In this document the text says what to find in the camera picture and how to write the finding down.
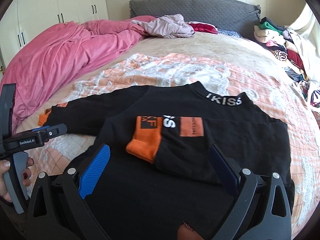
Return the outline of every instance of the curtain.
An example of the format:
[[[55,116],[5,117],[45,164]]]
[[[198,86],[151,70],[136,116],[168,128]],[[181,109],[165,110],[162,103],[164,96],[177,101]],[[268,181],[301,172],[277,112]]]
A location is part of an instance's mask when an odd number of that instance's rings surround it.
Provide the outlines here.
[[[320,86],[320,24],[308,4],[298,19],[286,27],[297,46],[307,76]]]

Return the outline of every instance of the wardrobe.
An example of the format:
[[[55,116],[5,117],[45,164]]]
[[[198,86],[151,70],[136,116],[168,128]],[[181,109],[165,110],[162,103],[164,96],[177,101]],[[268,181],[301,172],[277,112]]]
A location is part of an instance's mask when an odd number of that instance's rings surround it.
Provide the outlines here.
[[[33,38],[57,23],[108,19],[106,0],[14,0],[0,21],[4,67]]]

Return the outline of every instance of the pink blanket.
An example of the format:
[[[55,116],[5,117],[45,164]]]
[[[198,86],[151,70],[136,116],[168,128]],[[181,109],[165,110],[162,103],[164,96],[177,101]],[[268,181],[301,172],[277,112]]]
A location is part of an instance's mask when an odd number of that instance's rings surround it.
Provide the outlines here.
[[[135,19],[149,22],[154,17]],[[12,127],[42,106],[59,88],[118,58],[145,35],[127,21],[56,24],[34,38],[9,63],[0,87],[16,83]]]

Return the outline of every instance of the gray gripper handle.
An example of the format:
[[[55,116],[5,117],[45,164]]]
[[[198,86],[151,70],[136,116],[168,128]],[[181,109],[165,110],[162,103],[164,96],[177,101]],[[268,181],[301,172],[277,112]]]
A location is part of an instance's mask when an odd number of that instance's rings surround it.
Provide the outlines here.
[[[11,197],[14,208],[18,214],[26,211],[26,201],[28,194],[26,187],[22,184],[22,172],[27,167],[28,154],[26,152],[18,152],[13,154],[10,158],[10,169],[3,176],[4,183]]]

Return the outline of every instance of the headboard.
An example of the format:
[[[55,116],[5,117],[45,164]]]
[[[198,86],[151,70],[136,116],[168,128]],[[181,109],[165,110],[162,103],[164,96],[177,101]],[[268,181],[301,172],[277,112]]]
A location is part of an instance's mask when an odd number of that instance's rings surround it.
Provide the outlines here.
[[[255,40],[253,26],[260,21],[260,5],[236,0],[131,0],[130,17],[181,14],[185,21],[215,25],[218,29],[236,31]]]

